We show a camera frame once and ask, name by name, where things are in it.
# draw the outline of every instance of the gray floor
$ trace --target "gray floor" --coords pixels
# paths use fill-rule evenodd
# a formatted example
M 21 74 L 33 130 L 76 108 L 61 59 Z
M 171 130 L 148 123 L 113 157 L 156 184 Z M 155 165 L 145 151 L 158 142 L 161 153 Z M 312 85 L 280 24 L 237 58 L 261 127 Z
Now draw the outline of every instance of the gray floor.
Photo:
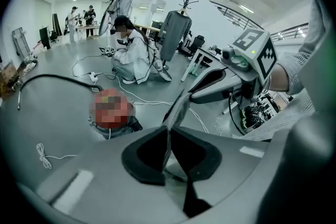
M 105 47 L 106 39 L 80 40 L 75 44 L 55 46 L 38 55 L 38 65 L 24 80 L 41 73 L 59 74 L 73 77 L 71 67 L 74 63 L 88 55 L 100 55 L 98 47 Z M 122 87 L 148 101 L 174 102 L 182 89 L 188 89 L 195 77 L 188 75 L 184 82 L 181 77 L 188 65 L 186 57 L 175 54 L 168 63 L 169 73 L 173 78 L 165 82 L 158 75 L 150 75 L 147 82 L 140 85 L 131 84 Z M 87 58 L 79 62 L 75 75 L 87 72 L 111 73 L 111 59 L 107 57 Z M 82 81 L 90 83 L 85 76 Z M 117 80 L 111 81 L 100 76 L 98 80 L 103 88 L 119 88 Z M 127 94 L 133 101 L 137 98 Z M 46 155 L 64 156 L 78 154 L 85 147 L 104 138 L 88 124 L 89 103 L 92 91 L 76 84 L 54 78 L 39 78 L 29 83 L 21 95 L 21 110 L 17 110 L 17 94 L 6 100 L 0 109 L 1 146 L 8 164 L 18 182 L 36 189 L 52 170 L 45 169 L 39 160 L 36 144 L 43 143 Z M 138 105 L 137 118 L 146 128 L 159 126 L 168 105 Z M 222 136 L 238 134 L 229 115 L 223 115 L 227 101 L 209 104 L 192 104 L 191 108 L 201 117 L 212 134 L 216 130 L 216 117 L 222 117 L 226 131 Z M 202 131 L 203 128 L 195 116 L 188 112 L 183 126 Z M 52 169 L 57 169 L 67 159 L 50 159 Z

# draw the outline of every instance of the power strip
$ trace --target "power strip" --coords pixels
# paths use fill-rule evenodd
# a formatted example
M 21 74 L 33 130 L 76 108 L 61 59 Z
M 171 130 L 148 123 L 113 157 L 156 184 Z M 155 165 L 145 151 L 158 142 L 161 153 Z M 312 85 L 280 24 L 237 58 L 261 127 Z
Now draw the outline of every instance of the power strip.
M 92 80 L 92 82 L 97 82 L 98 81 L 98 77 L 96 76 L 96 73 L 91 72 L 89 73 L 90 79 Z

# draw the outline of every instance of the red object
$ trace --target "red object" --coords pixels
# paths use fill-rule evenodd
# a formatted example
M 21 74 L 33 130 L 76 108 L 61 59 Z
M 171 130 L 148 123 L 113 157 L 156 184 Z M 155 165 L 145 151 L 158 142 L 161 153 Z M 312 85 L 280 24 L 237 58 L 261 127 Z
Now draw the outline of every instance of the red object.
M 125 127 L 133 115 L 133 104 L 115 88 L 103 90 L 94 95 L 90 115 L 98 126 L 107 129 Z

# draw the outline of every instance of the black hair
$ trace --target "black hair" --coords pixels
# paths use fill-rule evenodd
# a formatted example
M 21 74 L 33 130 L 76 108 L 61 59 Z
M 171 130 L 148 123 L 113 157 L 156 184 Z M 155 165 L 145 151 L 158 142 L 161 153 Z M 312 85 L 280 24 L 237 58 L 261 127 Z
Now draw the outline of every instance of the black hair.
M 145 43 L 147 45 L 149 45 L 149 39 L 148 37 L 142 32 L 139 31 L 131 22 L 130 19 L 128 19 L 126 16 L 124 15 L 120 15 L 118 16 L 115 20 L 114 20 L 114 27 L 117 28 L 117 26 L 120 25 L 125 25 L 126 29 L 132 29 L 132 30 L 136 30 L 137 32 L 139 32 L 141 34 L 141 36 L 143 37 L 143 40 L 145 41 Z

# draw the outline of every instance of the railing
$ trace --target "railing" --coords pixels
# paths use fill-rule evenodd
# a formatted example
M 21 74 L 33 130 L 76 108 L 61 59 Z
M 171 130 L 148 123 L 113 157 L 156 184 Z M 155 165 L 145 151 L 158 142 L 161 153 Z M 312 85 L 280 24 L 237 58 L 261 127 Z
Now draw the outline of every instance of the railing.
M 227 20 L 230 21 L 232 24 L 245 29 L 246 27 L 250 28 L 256 28 L 256 29 L 263 29 L 260 25 L 255 23 L 254 21 L 250 20 L 243 14 L 236 12 L 233 9 L 230 9 L 226 6 L 223 6 L 219 3 L 211 1 L 217 8 L 218 10 L 225 16 L 227 17 Z
M 305 38 L 308 33 L 308 23 L 297 25 L 271 35 L 273 42 L 285 39 Z

